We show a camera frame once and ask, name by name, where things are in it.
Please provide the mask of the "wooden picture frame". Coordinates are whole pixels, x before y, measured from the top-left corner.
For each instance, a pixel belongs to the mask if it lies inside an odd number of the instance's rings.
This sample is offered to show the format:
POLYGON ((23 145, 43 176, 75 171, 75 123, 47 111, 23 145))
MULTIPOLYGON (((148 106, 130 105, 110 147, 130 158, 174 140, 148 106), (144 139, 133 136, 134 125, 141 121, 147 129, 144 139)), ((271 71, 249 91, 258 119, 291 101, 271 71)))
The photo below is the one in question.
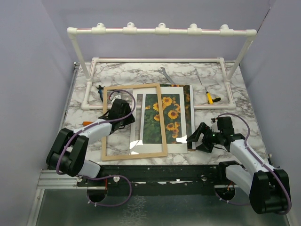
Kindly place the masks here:
POLYGON ((165 123, 164 123, 164 115, 163 115, 163 105, 162 105, 162 99, 161 99, 161 89, 160 89, 160 85, 158 83, 137 84, 137 85, 118 85, 118 86, 104 87, 104 89, 103 89, 103 113, 106 113, 106 111, 107 111, 107 98, 108 98, 107 92, 109 90, 121 91, 121 90, 127 90, 127 89, 143 89, 143 88, 156 88, 156 93, 157 93, 157 98, 158 98, 159 118, 160 118, 159 122, 160 122, 161 139, 162 139, 162 152, 107 156, 107 151, 106 151, 107 135, 105 135, 101 140, 101 142, 102 142, 102 152, 101 152, 102 161, 117 161, 117 160, 133 160, 133 159, 167 157, 168 151, 167 151, 165 123))

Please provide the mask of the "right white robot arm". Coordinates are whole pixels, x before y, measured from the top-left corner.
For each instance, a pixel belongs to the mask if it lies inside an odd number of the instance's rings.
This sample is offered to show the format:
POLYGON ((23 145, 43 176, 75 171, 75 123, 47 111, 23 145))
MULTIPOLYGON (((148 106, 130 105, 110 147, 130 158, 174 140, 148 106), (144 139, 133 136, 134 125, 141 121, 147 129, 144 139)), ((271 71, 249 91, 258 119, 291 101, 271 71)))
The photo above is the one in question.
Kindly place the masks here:
POLYGON ((292 207, 288 174, 261 158, 248 144, 249 136, 235 133, 230 113, 211 120, 212 125, 200 123, 187 142, 201 140, 197 150, 211 153, 215 145, 221 145, 238 161, 218 164, 216 179, 221 184, 229 181, 238 185, 249 197, 257 214, 285 215, 292 207))

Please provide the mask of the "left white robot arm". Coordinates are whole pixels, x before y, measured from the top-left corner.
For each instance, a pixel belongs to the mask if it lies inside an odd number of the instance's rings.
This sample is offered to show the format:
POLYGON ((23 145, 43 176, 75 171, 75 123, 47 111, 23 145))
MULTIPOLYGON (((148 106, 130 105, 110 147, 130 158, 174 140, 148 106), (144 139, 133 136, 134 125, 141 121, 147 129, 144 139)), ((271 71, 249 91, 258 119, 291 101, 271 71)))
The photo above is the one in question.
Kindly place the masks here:
POLYGON ((95 122, 76 130, 61 129, 46 158, 46 163, 55 169, 57 174, 87 177, 92 185, 98 186, 103 182, 104 174, 100 171, 99 164, 85 159, 88 145, 133 122, 135 118, 129 103, 117 98, 111 109, 95 122))

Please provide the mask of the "small yellow screwdriver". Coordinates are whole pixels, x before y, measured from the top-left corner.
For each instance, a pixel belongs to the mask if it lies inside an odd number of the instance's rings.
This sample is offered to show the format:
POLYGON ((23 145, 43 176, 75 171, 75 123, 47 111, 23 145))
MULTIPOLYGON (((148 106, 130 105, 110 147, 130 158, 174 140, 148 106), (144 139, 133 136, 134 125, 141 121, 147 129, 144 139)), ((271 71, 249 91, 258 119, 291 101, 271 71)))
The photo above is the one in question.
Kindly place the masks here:
POLYGON ((207 88, 205 88, 205 91, 206 91, 206 96, 207 96, 208 103, 210 105, 212 105, 213 104, 213 100, 212 100, 211 94, 209 93, 209 91, 207 90, 207 88))

